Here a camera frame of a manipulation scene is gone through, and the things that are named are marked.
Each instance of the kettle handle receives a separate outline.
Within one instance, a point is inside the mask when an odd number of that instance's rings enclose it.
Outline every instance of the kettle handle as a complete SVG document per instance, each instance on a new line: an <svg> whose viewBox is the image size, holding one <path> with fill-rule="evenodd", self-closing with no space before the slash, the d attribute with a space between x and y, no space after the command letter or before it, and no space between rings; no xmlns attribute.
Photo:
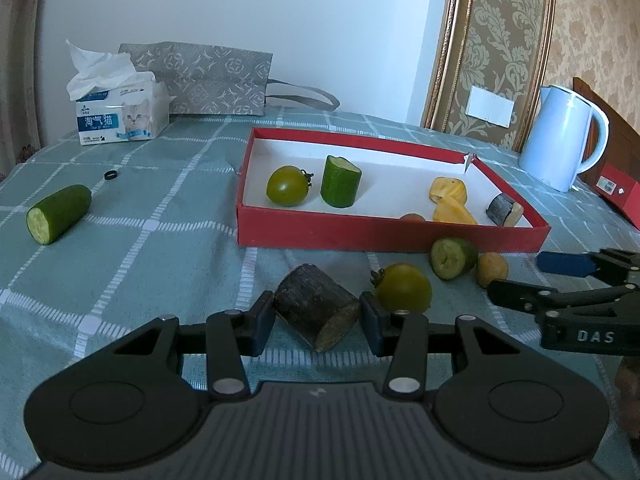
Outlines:
<svg viewBox="0 0 640 480"><path fill-rule="evenodd" d="M600 157L604 153L605 148L607 147L607 141L609 140L609 118L605 115L605 113L593 104L591 101L588 101L593 108L593 116L595 117L598 123L598 142L596 144L593 153L591 156L585 160L580 166L578 166L578 170L576 173L583 173L587 171L589 168L595 166L596 162L600 160Z"/></svg>

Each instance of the bag handle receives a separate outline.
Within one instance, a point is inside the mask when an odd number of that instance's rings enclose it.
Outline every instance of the bag handle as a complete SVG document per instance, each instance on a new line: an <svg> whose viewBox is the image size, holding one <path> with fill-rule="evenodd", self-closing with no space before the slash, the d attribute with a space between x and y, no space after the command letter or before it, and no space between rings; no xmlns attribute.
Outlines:
<svg viewBox="0 0 640 480"><path fill-rule="evenodd" d="M313 99L312 97L302 97L301 95L266 95L265 97L272 97L275 99L286 99L287 101L295 101L297 103L310 106L312 108L316 108L317 110L324 110L325 112L333 112L335 109L340 106L340 101L329 92L325 92L319 88L314 88L313 86L300 86L294 85L292 83L285 83L284 81L278 81L277 79L267 79L267 84L269 83L278 83L281 85L295 86L296 88L304 88L305 90L311 90L321 96L326 97L331 101L331 104L321 101L320 99Z"/></svg>

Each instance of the cat face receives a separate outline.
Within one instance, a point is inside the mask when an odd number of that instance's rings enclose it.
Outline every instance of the cat face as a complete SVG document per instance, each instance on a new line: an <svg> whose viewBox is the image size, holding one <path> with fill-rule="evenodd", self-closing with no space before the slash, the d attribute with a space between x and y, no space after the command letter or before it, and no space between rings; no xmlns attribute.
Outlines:
<svg viewBox="0 0 640 480"><path fill-rule="evenodd" d="M136 130L151 130L151 104L149 104L149 99L145 99L139 105L127 105L123 103L122 116L127 133L135 132Z"/></svg>

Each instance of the white switch panel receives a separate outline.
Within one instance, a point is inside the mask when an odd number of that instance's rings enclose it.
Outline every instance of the white switch panel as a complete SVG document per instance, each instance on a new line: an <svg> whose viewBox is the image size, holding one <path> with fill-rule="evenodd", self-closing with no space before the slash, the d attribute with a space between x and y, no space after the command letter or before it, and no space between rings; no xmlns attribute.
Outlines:
<svg viewBox="0 0 640 480"><path fill-rule="evenodd" d="M484 88L471 87L465 113L491 124L507 128L511 124L514 102Z"/></svg>

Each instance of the white logo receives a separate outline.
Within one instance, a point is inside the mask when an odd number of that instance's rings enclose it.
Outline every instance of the white logo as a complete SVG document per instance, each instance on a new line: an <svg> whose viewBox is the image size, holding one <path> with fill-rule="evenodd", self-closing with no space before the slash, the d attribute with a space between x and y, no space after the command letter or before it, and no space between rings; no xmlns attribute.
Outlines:
<svg viewBox="0 0 640 480"><path fill-rule="evenodd" d="M326 394L326 390L324 388L316 388L315 390L309 390L309 393L314 397L322 397Z"/></svg>
<svg viewBox="0 0 640 480"><path fill-rule="evenodd" d="M605 343L613 343L613 336L615 334L613 332L607 332L604 335ZM600 332L596 330L591 336L589 336L589 332L586 330L578 330L578 341L589 341L589 343L601 343L600 340Z"/></svg>

